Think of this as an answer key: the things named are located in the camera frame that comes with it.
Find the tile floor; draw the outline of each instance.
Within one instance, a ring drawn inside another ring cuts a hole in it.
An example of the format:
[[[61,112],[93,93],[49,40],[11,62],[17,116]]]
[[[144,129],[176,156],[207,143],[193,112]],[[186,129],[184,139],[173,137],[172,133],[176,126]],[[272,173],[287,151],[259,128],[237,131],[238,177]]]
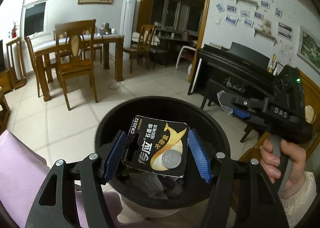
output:
[[[110,69],[103,70],[100,64],[95,66],[95,81],[99,103],[95,103],[87,76],[67,81],[68,98],[71,111],[68,111],[62,89],[53,73],[54,81],[49,84],[52,100],[44,102],[37,97],[34,75],[28,77],[25,87],[5,95],[12,114],[8,129],[37,154],[44,157],[51,167],[58,159],[66,162],[79,161],[94,152],[94,136],[102,118],[118,104],[141,96],[161,95],[174,97],[196,106],[200,106],[203,97],[200,94],[187,95],[188,64],[181,62],[179,69],[175,66],[156,65],[149,71],[145,64],[134,63],[133,73],[129,73],[129,62],[124,61],[124,81],[119,84],[114,80],[114,63],[110,59]],[[247,142],[239,141],[244,135],[246,124],[227,115],[220,107],[205,107],[225,131],[231,148],[231,157],[239,157],[257,140],[258,134],[252,131]],[[104,191],[114,189],[107,185]],[[193,207],[181,209],[178,213],[155,220],[164,227],[197,227],[201,221],[206,201]],[[140,217],[124,206],[118,216],[122,222],[137,221]]]

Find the coin cell battery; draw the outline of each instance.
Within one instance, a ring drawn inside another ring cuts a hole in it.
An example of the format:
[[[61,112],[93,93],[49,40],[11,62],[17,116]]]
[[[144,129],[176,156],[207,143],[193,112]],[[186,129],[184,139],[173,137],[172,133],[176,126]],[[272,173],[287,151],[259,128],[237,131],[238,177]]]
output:
[[[161,155],[161,163],[166,168],[176,168],[181,163],[181,154],[176,150],[167,150]]]

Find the white sleeve cuff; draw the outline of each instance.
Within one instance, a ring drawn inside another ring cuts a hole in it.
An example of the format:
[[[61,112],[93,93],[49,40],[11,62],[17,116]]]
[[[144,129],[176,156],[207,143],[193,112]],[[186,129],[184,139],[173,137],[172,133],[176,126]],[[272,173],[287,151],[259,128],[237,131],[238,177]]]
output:
[[[287,216],[290,228],[297,225],[316,198],[316,180],[312,172],[305,172],[306,181],[298,193],[281,203]]]

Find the black bin rim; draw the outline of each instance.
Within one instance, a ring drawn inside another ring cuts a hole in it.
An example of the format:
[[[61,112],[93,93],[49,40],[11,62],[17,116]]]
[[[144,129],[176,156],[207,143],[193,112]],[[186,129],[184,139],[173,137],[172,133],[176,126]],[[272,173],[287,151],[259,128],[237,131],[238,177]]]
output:
[[[138,97],[138,98],[134,98],[131,100],[128,100],[126,102],[123,102],[119,105],[117,105],[116,107],[114,107],[112,110],[110,110],[105,116],[104,118],[101,120],[99,127],[97,129],[96,135],[95,135],[95,151],[99,151],[99,149],[101,148],[102,144],[101,144],[101,140],[102,140],[102,133],[103,133],[103,128],[106,124],[106,122],[109,120],[109,118],[111,118],[121,107],[124,107],[130,103],[133,102],[137,102],[140,100],[146,100],[146,99],[164,99],[164,100],[170,100],[170,101],[178,101],[184,105],[187,105],[189,107],[191,107],[193,110],[198,111],[200,113],[202,113],[202,116],[205,118],[205,120],[207,122],[210,122],[211,124],[213,123],[214,126],[217,128],[218,132],[221,134],[222,136],[222,141],[223,141],[223,145],[225,150],[223,151],[223,153],[225,153],[226,155],[230,156],[231,152],[230,152],[230,145],[227,139],[227,136],[224,132],[224,130],[222,129],[222,127],[219,125],[219,123],[212,117],[210,116],[207,112],[205,112],[204,110],[200,109],[199,107],[188,103],[186,101],[183,100],[179,100],[176,98],[171,98],[171,97],[164,97],[164,96],[144,96],[144,97]],[[109,183],[113,186],[114,189],[116,189],[122,196],[126,197],[127,199],[137,203],[140,201],[140,194],[139,193],[132,193],[131,188],[127,187],[124,183],[122,183],[121,180],[117,179],[116,177],[112,178]],[[188,206],[192,206],[196,203],[200,203],[204,200],[206,200],[207,198],[209,198],[211,193],[211,190],[206,194],[205,197],[203,198],[199,198],[199,200],[195,203],[188,203],[186,202],[186,200],[180,200],[178,199],[167,199],[167,200],[161,200],[161,199],[154,199],[154,198],[148,198],[147,202],[144,202],[143,207],[147,207],[147,208],[151,208],[151,209],[178,209],[178,208],[184,208],[184,207],[188,207]],[[166,201],[166,204],[162,204],[162,207],[159,208],[159,200],[160,201]]]

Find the battery package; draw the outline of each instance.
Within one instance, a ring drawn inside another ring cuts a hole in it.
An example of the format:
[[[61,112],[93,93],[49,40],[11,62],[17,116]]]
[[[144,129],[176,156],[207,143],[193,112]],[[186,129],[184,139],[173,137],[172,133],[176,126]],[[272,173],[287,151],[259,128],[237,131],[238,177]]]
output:
[[[185,123],[135,116],[122,162],[137,170],[183,177],[188,131]]]

